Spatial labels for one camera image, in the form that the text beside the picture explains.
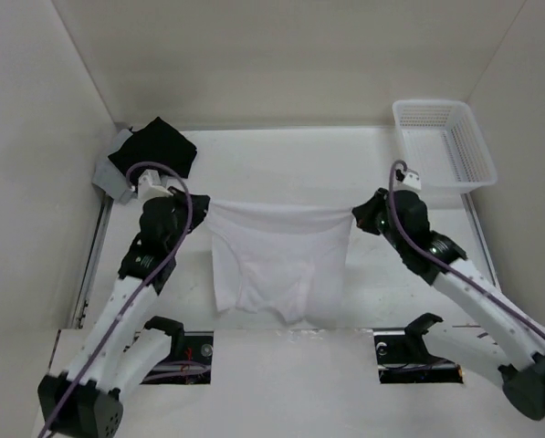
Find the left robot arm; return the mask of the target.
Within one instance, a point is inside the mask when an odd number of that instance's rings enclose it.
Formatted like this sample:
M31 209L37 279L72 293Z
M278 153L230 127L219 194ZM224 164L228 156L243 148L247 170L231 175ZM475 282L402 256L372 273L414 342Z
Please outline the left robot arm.
M59 374L37 388L45 424L42 437L112 437L125 398L161 361L184 354L183 324L146 316L176 267L183 240L208 212L207 195L173 189L146 201L139 232L121 260L110 298L83 346Z

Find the white tank top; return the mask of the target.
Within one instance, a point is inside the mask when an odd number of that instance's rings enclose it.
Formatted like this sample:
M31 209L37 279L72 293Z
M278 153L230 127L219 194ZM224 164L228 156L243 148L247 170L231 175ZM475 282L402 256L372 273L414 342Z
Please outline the white tank top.
M341 309L353 216L348 208L212 201L215 305L331 325Z

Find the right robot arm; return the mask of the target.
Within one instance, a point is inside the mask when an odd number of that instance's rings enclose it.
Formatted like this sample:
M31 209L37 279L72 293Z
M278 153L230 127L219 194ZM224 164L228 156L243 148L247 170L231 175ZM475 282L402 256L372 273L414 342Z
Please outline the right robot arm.
M424 313L404 329L405 354L417 361L451 360L499 387L525 417L544 419L545 328L491 285L458 244L431 229L417 193L381 188L352 214L363 232L384 237L410 272L483 330L460 335L441 317Z

